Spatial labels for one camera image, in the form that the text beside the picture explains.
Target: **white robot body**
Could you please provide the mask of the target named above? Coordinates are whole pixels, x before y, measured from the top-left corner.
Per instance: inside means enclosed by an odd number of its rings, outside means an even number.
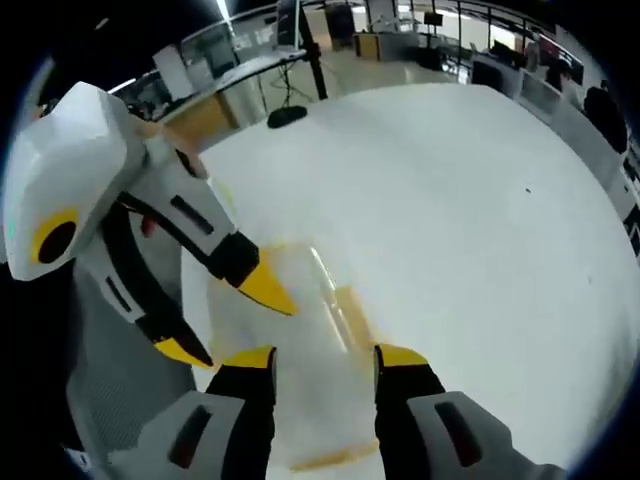
[[[126,106],[86,83],[20,132],[3,205],[14,278],[32,280],[77,256],[135,179],[144,152]]]

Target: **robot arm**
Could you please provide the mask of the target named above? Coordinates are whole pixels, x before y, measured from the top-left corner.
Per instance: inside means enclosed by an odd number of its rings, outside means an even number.
[[[166,128],[164,125],[154,122],[142,120],[136,116],[133,117],[138,134],[145,139],[162,135],[180,152],[186,154],[187,165],[185,168],[193,172],[194,176],[202,179],[209,177],[206,168],[202,164],[196,148],[188,141],[176,134],[173,130]]]
[[[445,392],[427,360],[375,347],[376,436],[389,480],[560,480],[513,448],[511,432],[462,392]],[[277,352],[262,347],[226,360],[207,393],[189,392],[147,423],[137,445],[111,456],[122,478],[266,476],[275,434]],[[333,472],[325,470],[324,475]]]
[[[124,231],[126,208],[153,218],[212,275],[251,299],[284,314],[296,307],[202,180],[201,165],[176,150],[162,129],[144,139],[154,132],[142,123],[120,99],[78,83],[49,115],[20,132],[4,179],[9,268],[14,278],[32,280],[77,258],[110,303],[160,350],[210,364],[201,345],[187,347],[199,342],[178,307],[160,309],[157,304],[169,304],[150,301],[137,288],[149,276],[131,273],[144,262],[117,233]],[[161,293],[153,281],[147,284],[151,297]]]

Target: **computer monitor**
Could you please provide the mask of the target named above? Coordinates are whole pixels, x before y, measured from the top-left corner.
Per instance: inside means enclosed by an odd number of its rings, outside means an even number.
[[[435,12],[424,12],[424,22],[425,25],[434,25],[436,27],[442,26],[442,15]]]
[[[526,64],[526,57],[524,55],[510,49],[504,43],[494,41],[490,52],[502,63],[506,63],[512,67],[521,68]]]
[[[300,48],[300,0],[278,0],[277,42],[280,48]]]

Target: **desk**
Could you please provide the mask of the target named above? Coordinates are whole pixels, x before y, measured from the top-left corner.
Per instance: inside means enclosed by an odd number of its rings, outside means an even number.
[[[244,233],[313,242],[385,339],[425,354],[533,461],[571,465],[616,408],[638,353],[640,271],[580,158],[507,97],[365,91],[202,159]],[[190,322],[207,283],[183,284]]]
[[[502,89],[509,98],[514,98],[519,92],[522,84],[522,73],[519,69],[501,62],[493,55],[477,53],[471,57],[471,63],[482,63],[500,71],[502,74]]]
[[[356,33],[356,55],[367,60],[394,62],[411,59],[410,50],[420,46],[421,34],[415,32]]]
[[[303,58],[305,50],[276,50],[252,58],[225,72],[214,84],[162,117],[168,125],[192,145],[199,146],[216,134],[238,128],[238,122],[223,92],[254,75]]]
[[[615,173],[607,193],[623,222],[627,220],[634,208],[640,208],[640,180],[633,181],[624,167],[620,167]],[[640,255],[637,260],[640,266]]]

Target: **white cabinet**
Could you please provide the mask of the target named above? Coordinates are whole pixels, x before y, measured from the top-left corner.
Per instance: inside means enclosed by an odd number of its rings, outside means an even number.
[[[622,173],[622,169],[620,169],[616,172],[616,175],[613,176],[609,189],[607,190],[609,199],[611,199],[611,203],[613,203],[616,212],[618,212],[620,220],[627,218],[629,212],[631,212],[631,209],[636,204],[635,196],[630,188],[629,183],[627,183]]]

